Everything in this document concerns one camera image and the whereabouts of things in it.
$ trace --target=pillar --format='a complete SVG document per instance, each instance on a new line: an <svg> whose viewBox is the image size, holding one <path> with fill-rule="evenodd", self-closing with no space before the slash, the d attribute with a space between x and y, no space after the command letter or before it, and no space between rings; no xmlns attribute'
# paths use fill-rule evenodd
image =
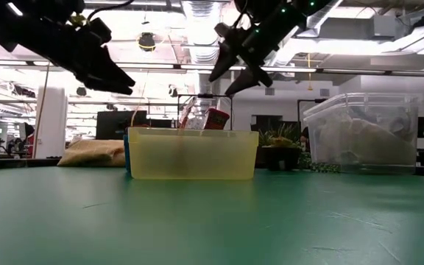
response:
<svg viewBox="0 0 424 265"><path fill-rule="evenodd" d="M45 90L43 101L43 87L39 88L37 97L37 119L35 122L35 156L43 159L53 156L62 156L65 152L65 128L68 112L68 95L62 86L49 86Z"/></svg>

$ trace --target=green tabletop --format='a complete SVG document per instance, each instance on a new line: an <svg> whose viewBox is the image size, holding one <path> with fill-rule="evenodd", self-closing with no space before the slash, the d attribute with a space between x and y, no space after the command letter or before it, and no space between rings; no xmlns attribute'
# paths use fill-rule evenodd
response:
<svg viewBox="0 0 424 265"><path fill-rule="evenodd" d="M424 264L424 177L0 170L0 264Z"/></svg>

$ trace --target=clear plastic storage box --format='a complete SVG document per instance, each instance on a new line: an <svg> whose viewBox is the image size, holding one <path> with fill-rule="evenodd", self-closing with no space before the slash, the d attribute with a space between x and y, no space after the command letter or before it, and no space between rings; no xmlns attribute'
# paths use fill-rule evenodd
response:
<svg viewBox="0 0 424 265"><path fill-rule="evenodd" d="M129 128L136 179L252 179L257 147L257 132Z"/></svg>
<svg viewBox="0 0 424 265"><path fill-rule="evenodd" d="M346 93L304 112L314 163L352 173L412 173L418 107L407 93Z"/></svg>

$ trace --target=ceiling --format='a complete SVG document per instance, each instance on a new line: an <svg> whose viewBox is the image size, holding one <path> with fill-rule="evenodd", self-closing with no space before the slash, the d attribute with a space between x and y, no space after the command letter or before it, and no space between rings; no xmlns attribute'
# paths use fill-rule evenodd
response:
<svg viewBox="0 0 424 265"><path fill-rule="evenodd" d="M102 1L86 0L89 7L96 7ZM232 24L239 16L233 3L226 3L222 6L220 21ZM162 10L159 4L164 1L137 1L136 6L125 8L124 10L108 11L99 13L100 17L112 30L113 39L107 47L111 57L116 62L135 63L190 63L192 49L216 49L193 47L189 43L189 36L200 35L200 31L191 32L190 23L181 12ZM152 9L144 8L149 4ZM179 1L172 1L173 8L180 9ZM391 7L390 12L404 12L409 14L424 9L422 0L405 1L370 1L370 0L346 0L337 9L332 11L331 17L336 18L370 18L375 11ZM83 14L87 16L92 9L87 9ZM144 52L138 45L138 38L142 32L152 32L157 43L153 52ZM0 60L43 60L42 57L33 52L18 46L13 53L6 52L0 47ZM331 68L387 68L387 69L423 69L424 56L409 54L403 56L354 56L338 54L296 54L291 63L296 66L324 66ZM68 72L53 71L49 75L48 86L63 86L69 94L70 102L116 102L119 110L132 110L136 102L156 102L174 104L176 99L169 95L170 88L176 88L179 93L195 93L198 89L197 72L158 72L158 71L138 71L128 73L137 85L133 89L131 96L121 96L114 93L104 93L88 91L87 96L78 96L77 88L82 86ZM18 95L14 92L14 85L32 91L37 96L38 88L43 86L45 81L45 71L28 70L0 67L0 99L31 99L27 96ZM332 81L338 85L348 77L331 75L314 75L315 81ZM307 74L296 74L293 78L297 83L300 80L307 80ZM35 120L36 104L0 104L0 116L17 116L18 119L0 119L0 121L23 120L33 123ZM70 133L88 133L95 125L93 114L97 111L105 110L105 105L70 105L68 108L68 120ZM175 107L154 107L150 108L152 115L162 116L165 113L176 112Z"/></svg>

